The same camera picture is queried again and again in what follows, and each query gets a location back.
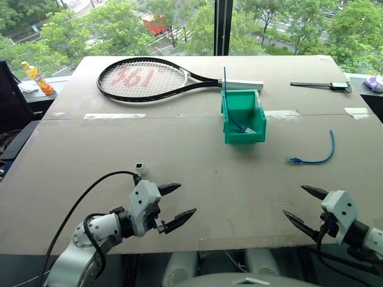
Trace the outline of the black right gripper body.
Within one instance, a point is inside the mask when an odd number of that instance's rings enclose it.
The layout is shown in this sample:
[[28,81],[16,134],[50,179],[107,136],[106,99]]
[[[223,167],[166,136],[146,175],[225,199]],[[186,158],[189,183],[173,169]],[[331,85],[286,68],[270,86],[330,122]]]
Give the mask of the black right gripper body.
[[330,212],[323,212],[320,215],[321,225],[318,238],[322,239],[326,234],[332,238],[336,238],[339,227],[337,225],[337,218]]

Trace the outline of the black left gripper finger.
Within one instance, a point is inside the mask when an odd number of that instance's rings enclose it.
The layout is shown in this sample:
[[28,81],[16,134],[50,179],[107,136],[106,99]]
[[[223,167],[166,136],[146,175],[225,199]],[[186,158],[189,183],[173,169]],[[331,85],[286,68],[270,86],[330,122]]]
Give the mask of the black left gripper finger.
[[181,187],[181,184],[179,183],[170,183],[170,184],[159,185],[157,186],[157,189],[159,190],[159,193],[161,196],[165,196],[167,194],[172,193],[179,187]]
[[196,208],[187,210],[175,216],[175,218],[172,221],[168,223],[164,223],[163,225],[164,225],[165,234],[169,234],[170,232],[182,226],[185,222],[187,222],[192,217],[192,215],[195,212],[196,212]]

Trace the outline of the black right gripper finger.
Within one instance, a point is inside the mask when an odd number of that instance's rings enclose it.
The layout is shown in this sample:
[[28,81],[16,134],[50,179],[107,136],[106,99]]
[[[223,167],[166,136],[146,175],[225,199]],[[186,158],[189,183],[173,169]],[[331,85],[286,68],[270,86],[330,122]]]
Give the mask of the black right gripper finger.
[[283,213],[296,228],[309,236],[315,243],[318,243],[320,235],[318,231],[307,226],[302,219],[292,214],[291,212],[283,210]]
[[301,188],[303,188],[310,195],[312,195],[312,196],[314,196],[320,200],[324,200],[328,195],[327,191],[325,191],[321,188],[310,186],[310,185],[302,185]]

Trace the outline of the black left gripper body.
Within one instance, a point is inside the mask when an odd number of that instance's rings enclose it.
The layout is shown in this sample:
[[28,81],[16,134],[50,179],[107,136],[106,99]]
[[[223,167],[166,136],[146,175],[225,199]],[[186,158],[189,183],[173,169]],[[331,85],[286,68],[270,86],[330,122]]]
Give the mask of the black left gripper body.
[[160,208],[157,204],[152,204],[145,211],[145,230],[157,229],[158,232],[165,232],[165,222],[159,218]]

